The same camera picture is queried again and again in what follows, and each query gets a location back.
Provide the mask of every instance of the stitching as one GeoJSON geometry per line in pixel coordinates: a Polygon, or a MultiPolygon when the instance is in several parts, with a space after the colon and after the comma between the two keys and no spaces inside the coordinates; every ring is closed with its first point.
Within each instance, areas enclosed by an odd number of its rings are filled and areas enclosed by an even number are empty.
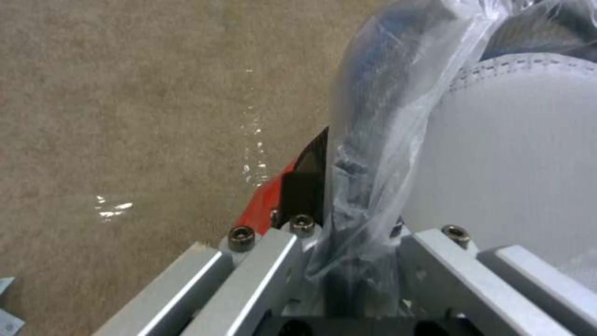
{"type": "Polygon", "coordinates": [[[450,83],[449,92],[459,91],[478,84],[487,78],[495,78],[517,72],[530,72],[541,68],[544,71],[574,71],[587,76],[596,75],[594,63],[573,59],[558,54],[511,54],[484,60],[471,68],[462,68],[450,83]]]}

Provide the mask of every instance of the clear plastic bag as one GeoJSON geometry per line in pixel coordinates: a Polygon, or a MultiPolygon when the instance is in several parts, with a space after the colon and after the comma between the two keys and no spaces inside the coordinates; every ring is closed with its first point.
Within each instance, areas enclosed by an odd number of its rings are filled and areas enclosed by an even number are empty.
{"type": "MultiPolygon", "coordinates": [[[[402,0],[384,7],[354,37],[334,91],[324,231],[307,267],[308,279],[324,281],[328,315],[403,313],[398,242],[390,236],[410,192],[430,112],[463,65],[492,51],[516,52],[499,49],[504,44],[496,40],[486,50],[502,23],[519,17],[547,23],[561,10],[585,16],[594,32],[591,0],[402,0]]],[[[533,27],[542,25],[535,21],[533,27]]],[[[558,45],[555,52],[590,43],[558,45]]]]}

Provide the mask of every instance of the black component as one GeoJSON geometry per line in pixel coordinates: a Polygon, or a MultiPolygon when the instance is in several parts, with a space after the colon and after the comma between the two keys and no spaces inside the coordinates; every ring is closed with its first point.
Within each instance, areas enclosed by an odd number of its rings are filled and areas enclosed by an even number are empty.
{"type": "Polygon", "coordinates": [[[414,317],[329,319],[274,316],[254,336],[479,336],[465,319],[424,320],[414,317]]]}
{"type": "Polygon", "coordinates": [[[303,149],[294,163],[295,172],[325,174],[325,157],[328,148],[328,127],[303,149]]]}
{"type": "Polygon", "coordinates": [[[290,172],[282,176],[278,222],[280,228],[296,215],[309,215],[320,224],[324,211],[324,180],[318,173],[290,172]]]}
{"type": "Polygon", "coordinates": [[[325,156],[328,144],[326,127],[298,156],[293,171],[282,176],[280,203],[272,226],[281,228],[296,215],[309,215],[323,224],[325,156]]]}
{"type": "Polygon", "coordinates": [[[282,325],[278,336],[312,336],[311,326],[303,320],[292,319],[282,325]]]}

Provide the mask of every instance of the metal frame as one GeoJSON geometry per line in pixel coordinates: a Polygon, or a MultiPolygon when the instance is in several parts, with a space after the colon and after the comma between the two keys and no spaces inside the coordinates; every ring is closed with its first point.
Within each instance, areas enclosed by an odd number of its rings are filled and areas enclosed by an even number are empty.
{"type": "Polygon", "coordinates": [[[597,295],[539,257],[510,246],[477,259],[573,333],[597,334],[597,295]]]}
{"type": "Polygon", "coordinates": [[[280,313],[300,287],[302,258],[295,235],[270,229],[182,336],[252,335],[260,321],[280,313]]]}
{"type": "Polygon", "coordinates": [[[464,315],[485,335],[571,335],[439,230],[402,241],[409,293],[431,317],[464,315]]]}
{"type": "Polygon", "coordinates": [[[229,255],[195,243],[94,335],[177,335],[231,271],[229,255]]]}

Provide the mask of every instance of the bolt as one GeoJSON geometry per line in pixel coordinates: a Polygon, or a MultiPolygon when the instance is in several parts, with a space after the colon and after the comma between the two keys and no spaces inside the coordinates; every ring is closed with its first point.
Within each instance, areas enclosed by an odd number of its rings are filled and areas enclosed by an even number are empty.
{"type": "Polygon", "coordinates": [[[298,238],[308,238],[315,231],[315,222],[309,215],[296,215],[290,218],[290,232],[298,238]]]}
{"type": "Polygon", "coordinates": [[[255,246],[255,231],[247,226],[234,227],[228,232],[228,247],[234,252],[250,251],[255,246]]]}
{"type": "Polygon", "coordinates": [[[280,211],[278,209],[272,209],[269,212],[269,226],[276,227],[278,225],[280,211]]]}
{"type": "Polygon", "coordinates": [[[469,245],[469,233],[466,232],[466,230],[462,227],[458,227],[456,225],[446,225],[442,227],[442,233],[465,250],[469,245]]]}

